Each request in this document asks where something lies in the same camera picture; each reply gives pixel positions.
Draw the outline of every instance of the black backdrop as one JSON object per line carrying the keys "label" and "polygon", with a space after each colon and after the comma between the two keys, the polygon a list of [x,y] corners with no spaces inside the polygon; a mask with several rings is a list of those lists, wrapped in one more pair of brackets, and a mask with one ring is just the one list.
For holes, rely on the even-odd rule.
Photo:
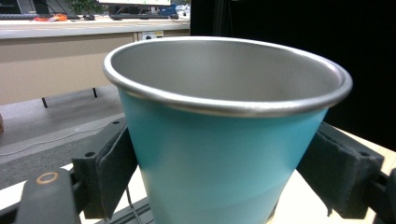
{"label": "black backdrop", "polygon": [[325,121],[396,150],[396,1],[192,0],[191,35],[272,42],[339,63],[354,87]]}

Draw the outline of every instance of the cup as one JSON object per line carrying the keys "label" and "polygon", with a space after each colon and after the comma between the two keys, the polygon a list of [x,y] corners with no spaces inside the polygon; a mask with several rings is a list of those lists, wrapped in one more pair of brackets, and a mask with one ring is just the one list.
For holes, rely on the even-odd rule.
{"label": "cup", "polygon": [[352,80],[318,55],[227,37],[111,51],[157,224],[265,223],[329,107]]}

